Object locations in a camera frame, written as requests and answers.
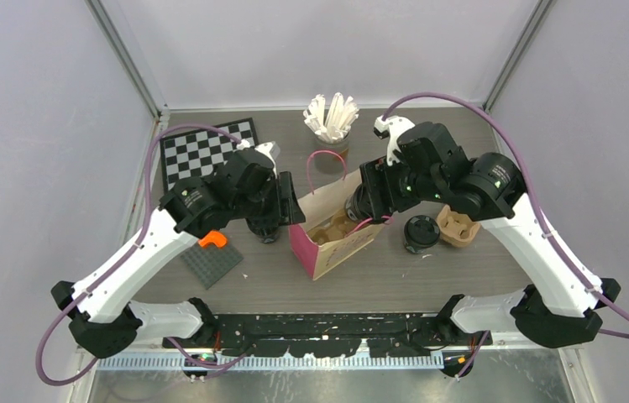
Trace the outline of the pink cakes paper bag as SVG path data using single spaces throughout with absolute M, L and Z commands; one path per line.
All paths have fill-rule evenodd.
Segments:
M 368 218 L 351 218 L 345 202 L 361 184 L 358 171 L 350 173 L 344 158 L 333 151 L 328 154 L 338 159 L 343 167 L 339 180 L 315 188 L 298 200 L 306 221 L 288 227 L 293 254 L 307 275 L 317 280 L 373 242 L 391 217 L 385 216 L 382 224 L 373 224 Z

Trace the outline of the single brown pulp carrier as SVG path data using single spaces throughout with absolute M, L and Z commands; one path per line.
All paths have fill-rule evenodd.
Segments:
M 352 222 L 347 217 L 344 209 L 340 209 L 330 218 L 310 229 L 307 235 L 315 244 L 322 246 L 325 243 L 344 239 L 352 233 L 358 225 L 359 222 Z

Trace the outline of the single black coffee cup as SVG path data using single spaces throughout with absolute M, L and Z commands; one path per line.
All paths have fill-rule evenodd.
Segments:
M 375 218 L 367 185 L 358 185 L 354 193 L 344 203 L 344 211 L 352 222 L 363 222 Z

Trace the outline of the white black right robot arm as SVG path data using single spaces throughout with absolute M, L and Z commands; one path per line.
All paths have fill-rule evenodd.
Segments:
M 593 341 L 601 307 L 619 295 L 612 278 L 585 269 L 532 207 L 517 165 L 503 154 L 468 157 L 441 123 L 378 118 L 375 135 L 384 156 L 363 163 L 361 182 L 346 205 L 356 221 L 385 222 L 422 202 L 440 202 L 492 234 L 527 274 L 530 284 L 498 296 L 457 294 L 433 318 L 444 343 L 459 344 L 477 332 L 519 332 L 545 348 Z

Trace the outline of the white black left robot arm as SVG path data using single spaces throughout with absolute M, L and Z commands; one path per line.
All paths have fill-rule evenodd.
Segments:
M 155 338 L 208 346 L 218 322 L 201 299 L 151 304 L 134 295 L 166 264 L 233 220 L 265 233 L 304 222 L 291 173 L 277 168 L 279 153 L 274 142 L 238 149 L 209 175 L 177 181 L 105 264 L 80 281 L 58 282 L 51 294 L 67 310 L 76 343 L 98 359 Z

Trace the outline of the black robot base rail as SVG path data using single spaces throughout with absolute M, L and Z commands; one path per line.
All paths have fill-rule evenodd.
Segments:
M 373 358 L 409 358 L 446 347 L 469 353 L 483 334 L 445 331 L 435 315 L 420 312 L 229 313 L 217 314 L 196 335 L 176 341 L 183 348 L 216 348 L 234 358 L 242 353 L 259 358 L 287 353 L 295 358 L 350 358 L 363 350 Z

